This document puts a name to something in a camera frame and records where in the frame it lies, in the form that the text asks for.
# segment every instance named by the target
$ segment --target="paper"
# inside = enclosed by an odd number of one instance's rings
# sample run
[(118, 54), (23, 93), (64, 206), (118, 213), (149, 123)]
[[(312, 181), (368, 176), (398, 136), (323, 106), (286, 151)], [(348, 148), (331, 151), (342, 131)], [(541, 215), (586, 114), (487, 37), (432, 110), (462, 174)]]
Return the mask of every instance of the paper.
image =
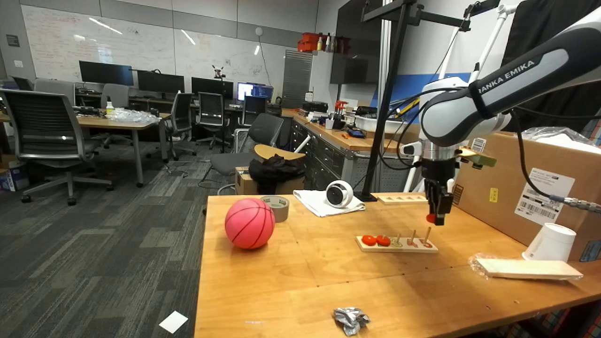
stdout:
[(364, 210), (363, 200), (357, 196), (353, 196), (348, 206), (333, 206), (327, 202), (323, 189), (295, 189), (293, 195), (319, 217)]
[(165, 317), (160, 326), (165, 328), (167, 332), (175, 334), (175, 330), (179, 330), (184, 322), (188, 320), (186, 315), (179, 313), (179, 311), (171, 311), (169, 317)]

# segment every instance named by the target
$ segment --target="gray carpet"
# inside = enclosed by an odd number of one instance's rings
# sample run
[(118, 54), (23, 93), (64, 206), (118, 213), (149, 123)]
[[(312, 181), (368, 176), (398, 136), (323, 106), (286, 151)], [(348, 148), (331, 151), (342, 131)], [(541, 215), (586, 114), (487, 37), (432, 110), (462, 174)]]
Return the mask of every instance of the gray carpet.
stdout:
[[(62, 187), (26, 204), (0, 193), (0, 335), (194, 335), (203, 208), (227, 181), (201, 181), (207, 151), (167, 165), (154, 151), (135, 187), (132, 148), (111, 146), (98, 172), (117, 187), (79, 183), (75, 206)], [(169, 334), (158, 324), (175, 309), (188, 322)]]

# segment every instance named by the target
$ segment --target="red ball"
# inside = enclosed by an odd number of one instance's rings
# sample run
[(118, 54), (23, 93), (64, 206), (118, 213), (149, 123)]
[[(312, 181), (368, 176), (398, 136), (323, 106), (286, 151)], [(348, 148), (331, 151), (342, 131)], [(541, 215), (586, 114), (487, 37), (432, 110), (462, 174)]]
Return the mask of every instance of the red ball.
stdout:
[(261, 198), (241, 198), (226, 213), (227, 238), (242, 249), (265, 245), (274, 232), (274, 223), (274, 211)]

